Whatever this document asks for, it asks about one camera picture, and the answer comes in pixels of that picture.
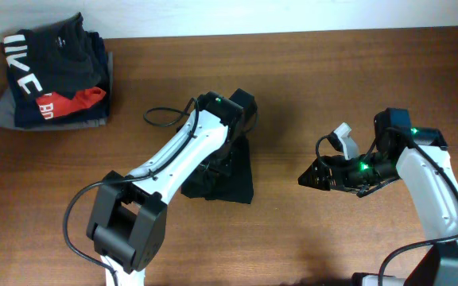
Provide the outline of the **black t-shirt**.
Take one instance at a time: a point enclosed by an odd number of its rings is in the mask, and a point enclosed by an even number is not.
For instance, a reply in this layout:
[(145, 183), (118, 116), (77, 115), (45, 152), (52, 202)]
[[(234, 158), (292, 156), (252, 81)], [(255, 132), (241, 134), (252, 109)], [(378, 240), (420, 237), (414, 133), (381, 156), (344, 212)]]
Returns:
[(254, 186), (250, 166), (250, 146), (245, 136), (239, 137), (233, 144), (232, 175), (228, 180), (216, 183), (203, 183), (199, 166), (181, 185), (181, 194), (190, 198), (220, 200), (234, 203), (251, 204)]

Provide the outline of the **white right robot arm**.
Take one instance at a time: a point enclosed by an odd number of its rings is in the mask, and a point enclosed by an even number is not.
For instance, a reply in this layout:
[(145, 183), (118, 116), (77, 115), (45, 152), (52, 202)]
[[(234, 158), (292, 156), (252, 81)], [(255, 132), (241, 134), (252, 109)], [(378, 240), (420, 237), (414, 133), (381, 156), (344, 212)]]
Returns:
[[(318, 154), (299, 176), (299, 185), (363, 198), (401, 180), (425, 232), (425, 240), (390, 253), (377, 273), (354, 273), (351, 284), (458, 285), (458, 183), (440, 130), (398, 124), (377, 127), (364, 154), (356, 149), (349, 131), (341, 125), (326, 135), (339, 155)], [(406, 278), (386, 274), (394, 258), (421, 247), (428, 252)]]

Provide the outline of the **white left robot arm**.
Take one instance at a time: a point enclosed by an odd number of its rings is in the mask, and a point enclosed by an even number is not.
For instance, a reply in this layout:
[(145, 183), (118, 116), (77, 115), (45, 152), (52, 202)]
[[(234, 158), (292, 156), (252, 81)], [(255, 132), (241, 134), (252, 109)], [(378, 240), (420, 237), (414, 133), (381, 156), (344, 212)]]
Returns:
[(189, 198), (251, 203), (254, 196), (246, 124), (254, 96), (208, 92), (176, 135), (128, 175), (108, 173), (98, 186), (87, 237), (106, 268), (108, 285), (142, 285), (165, 239), (168, 206), (177, 191)]

